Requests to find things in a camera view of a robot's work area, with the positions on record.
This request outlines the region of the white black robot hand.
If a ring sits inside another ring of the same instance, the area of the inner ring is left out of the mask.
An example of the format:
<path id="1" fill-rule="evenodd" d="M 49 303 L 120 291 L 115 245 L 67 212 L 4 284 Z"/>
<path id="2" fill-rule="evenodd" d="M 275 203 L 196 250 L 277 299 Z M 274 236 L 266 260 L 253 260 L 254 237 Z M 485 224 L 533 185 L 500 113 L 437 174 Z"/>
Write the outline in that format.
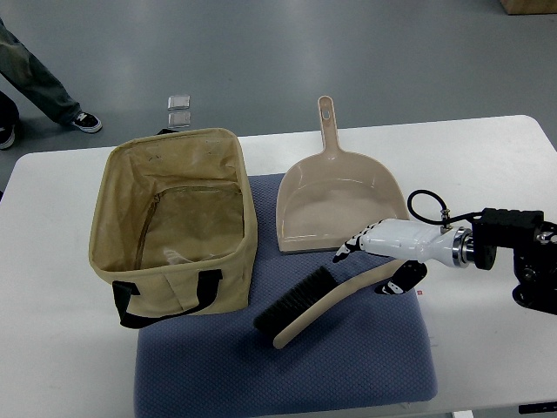
<path id="1" fill-rule="evenodd" d="M 466 267 L 473 262 L 473 235 L 465 227 L 443 232 L 439 226 L 403 219 L 383 219 L 352 236 L 336 252 L 338 263 L 358 251 L 401 260 L 393 276 L 377 287 L 377 294 L 403 294 L 422 281 L 424 262 L 437 260 L 449 267 Z"/>

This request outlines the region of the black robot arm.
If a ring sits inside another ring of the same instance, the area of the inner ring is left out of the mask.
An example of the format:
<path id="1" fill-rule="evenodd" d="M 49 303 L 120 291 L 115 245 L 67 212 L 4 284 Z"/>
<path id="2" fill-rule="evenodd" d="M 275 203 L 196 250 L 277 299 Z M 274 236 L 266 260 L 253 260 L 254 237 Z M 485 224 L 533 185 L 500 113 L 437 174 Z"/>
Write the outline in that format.
<path id="1" fill-rule="evenodd" d="M 413 199 L 424 194 L 440 204 L 440 219 L 428 219 L 413 209 Z M 521 307 L 556 314 L 556 224 L 545 219 L 542 211 L 485 208 L 452 216 L 445 201 L 435 192 L 419 189 L 410 193 L 407 209 L 414 218 L 447 229 L 453 223 L 468 221 L 472 235 L 466 240 L 463 255 L 471 255 L 481 270 L 493 267 L 498 248 L 513 251 L 513 273 L 519 285 L 513 299 Z"/>

